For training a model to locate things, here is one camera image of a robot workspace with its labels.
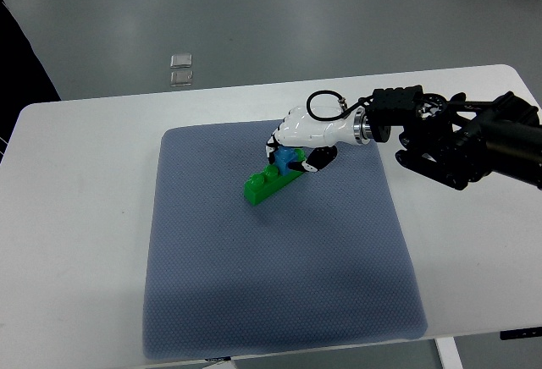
white table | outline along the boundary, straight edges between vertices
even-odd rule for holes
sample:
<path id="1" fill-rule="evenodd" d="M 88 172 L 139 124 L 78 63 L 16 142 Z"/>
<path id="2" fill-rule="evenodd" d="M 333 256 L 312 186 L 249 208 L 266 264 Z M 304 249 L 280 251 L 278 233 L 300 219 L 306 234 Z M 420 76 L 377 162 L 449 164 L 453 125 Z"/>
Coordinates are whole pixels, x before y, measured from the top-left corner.
<path id="1" fill-rule="evenodd" d="M 167 129 L 283 118 L 320 89 L 353 103 L 375 88 L 417 84 L 476 101 L 514 91 L 536 104 L 514 69 L 496 65 L 26 108 L 0 164 L 0 367 L 151 363 L 141 352 L 141 311 Z M 379 149 L 425 338 L 542 325 L 542 193 L 496 173 L 464 191 L 426 179 L 395 161 L 399 131 Z"/>

gray floor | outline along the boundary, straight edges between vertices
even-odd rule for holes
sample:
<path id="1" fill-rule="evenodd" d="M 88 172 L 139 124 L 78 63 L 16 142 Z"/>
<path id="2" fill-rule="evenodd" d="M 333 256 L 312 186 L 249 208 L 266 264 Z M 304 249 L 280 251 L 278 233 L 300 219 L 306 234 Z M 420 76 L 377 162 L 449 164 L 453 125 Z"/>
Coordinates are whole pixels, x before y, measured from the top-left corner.
<path id="1" fill-rule="evenodd" d="M 176 52 L 194 72 L 177 90 L 505 63 L 542 100 L 542 0 L 5 1 L 64 100 L 173 91 Z M 466 369 L 542 367 L 542 339 L 456 341 Z M 239 363 L 277 366 L 440 364 L 429 341 Z"/>

black cable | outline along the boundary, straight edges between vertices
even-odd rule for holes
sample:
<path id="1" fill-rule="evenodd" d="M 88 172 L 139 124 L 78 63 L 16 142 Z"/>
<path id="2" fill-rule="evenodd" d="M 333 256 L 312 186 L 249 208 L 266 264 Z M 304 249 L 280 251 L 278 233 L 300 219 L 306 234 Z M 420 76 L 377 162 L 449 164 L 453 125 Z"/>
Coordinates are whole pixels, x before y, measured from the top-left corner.
<path id="1" fill-rule="evenodd" d="M 338 92 L 336 91 L 332 91 L 332 90 L 320 90 L 320 91 L 316 91 L 314 92 L 313 94 L 311 94 L 309 96 L 309 98 L 307 99 L 307 112 L 308 114 L 311 116 L 312 119 L 316 119 L 317 121 L 322 121 L 322 122 L 332 122 L 332 121 L 337 121 L 339 119 L 343 119 L 343 118 L 346 118 L 348 115 L 350 115 L 355 109 L 359 108 L 360 106 L 364 106 L 372 97 L 371 96 L 368 96 L 368 97 L 361 97 L 357 100 L 357 102 L 352 105 L 351 107 L 347 108 L 345 111 L 343 111 L 341 114 L 339 115 L 336 115 L 334 117 L 319 117 L 318 115 L 316 115 L 312 109 L 311 109 L 311 101 L 314 99 L 314 97 L 316 96 L 322 96 L 324 94 L 328 94 L 328 95 L 331 95 L 331 96 L 334 96 L 336 97 L 339 101 L 341 100 L 344 100 L 343 96 L 341 94 L 339 94 Z"/>

blue lego brick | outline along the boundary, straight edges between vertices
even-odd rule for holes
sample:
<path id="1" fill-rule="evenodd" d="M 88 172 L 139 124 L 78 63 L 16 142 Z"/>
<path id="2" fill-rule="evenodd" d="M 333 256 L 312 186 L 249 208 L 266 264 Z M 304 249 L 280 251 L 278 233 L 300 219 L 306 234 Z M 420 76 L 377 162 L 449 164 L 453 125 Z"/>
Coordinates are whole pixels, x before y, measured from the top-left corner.
<path id="1" fill-rule="evenodd" d="M 274 152 L 274 165 L 279 169 L 281 176 L 286 176 L 291 170 L 288 168 L 289 162 L 297 161 L 296 149 L 293 147 L 279 146 Z"/>

lego brick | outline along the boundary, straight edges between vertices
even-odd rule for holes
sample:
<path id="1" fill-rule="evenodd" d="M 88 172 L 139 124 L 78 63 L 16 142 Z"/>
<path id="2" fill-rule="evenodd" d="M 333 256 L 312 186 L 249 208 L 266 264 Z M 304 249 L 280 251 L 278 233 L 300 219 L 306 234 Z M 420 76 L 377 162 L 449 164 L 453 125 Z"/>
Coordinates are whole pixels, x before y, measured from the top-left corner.
<path id="1" fill-rule="evenodd" d="M 301 149 L 295 149 L 297 161 L 305 160 L 305 153 Z M 293 180 L 301 176 L 303 172 L 290 170 L 286 175 L 281 175 L 275 164 L 269 164 L 261 173 L 253 174 L 245 182 L 245 198 L 253 205 L 257 205 L 272 194 L 276 193 Z"/>
<path id="2" fill-rule="evenodd" d="M 285 147 L 285 146 L 279 146 L 279 149 L 277 149 L 274 152 L 274 165 L 279 168 L 279 173 L 281 176 L 286 176 L 290 170 L 288 168 L 289 162 L 295 162 L 297 161 L 297 151 L 293 147 Z"/>

